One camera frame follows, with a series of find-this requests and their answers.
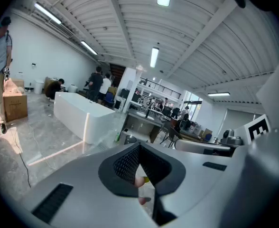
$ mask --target ceiling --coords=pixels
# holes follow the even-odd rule
[[[249,1],[244,9],[233,0],[171,0],[168,7],[157,0],[14,1],[21,14],[49,27],[36,1],[62,20],[72,32],[66,39],[93,60],[140,66],[209,102],[260,105],[256,93],[279,63],[279,23]],[[159,55],[150,68],[153,47]],[[207,96],[216,91],[231,95]]]

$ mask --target concrete floor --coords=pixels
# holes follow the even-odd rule
[[[44,95],[26,94],[28,117],[7,123],[8,131],[5,134],[0,132],[0,191],[17,201],[30,190],[27,169],[22,159],[28,168],[30,185],[34,187],[55,170],[82,155],[117,146],[114,139],[126,117],[115,113],[112,131],[97,143],[87,144],[53,115],[53,105],[48,106],[49,102]],[[164,133],[161,132],[154,143],[160,143],[163,138]],[[162,146],[168,147],[169,144],[167,140]],[[146,174],[139,167],[137,175]],[[144,208],[152,215],[154,188],[150,182],[139,188],[139,195],[151,198]]]

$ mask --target staircase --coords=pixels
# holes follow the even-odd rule
[[[113,83],[115,84],[116,87],[118,87],[121,82],[121,77],[125,72],[125,67],[116,64],[110,64],[110,70],[111,70],[111,74],[114,76]]]

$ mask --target white bathtub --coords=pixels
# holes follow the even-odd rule
[[[113,114],[113,110],[79,94],[55,94],[54,115],[86,143],[96,143],[112,130]]]

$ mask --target railing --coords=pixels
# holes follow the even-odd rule
[[[153,81],[150,81],[150,80],[147,80],[147,79],[144,79],[144,78],[140,78],[139,83],[143,84],[145,86],[148,86],[148,87],[150,87],[152,89],[155,89],[155,90],[158,90],[160,92],[163,92],[163,93],[165,93],[167,95],[170,95],[170,96],[172,96],[175,99],[179,99],[180,96],[181,96],[181,94],[176,92],[176,91],[173,91],[173,90],[171,90],[169,88],[166,88],[166,87],[164,87],[162,85],[156,84]]]

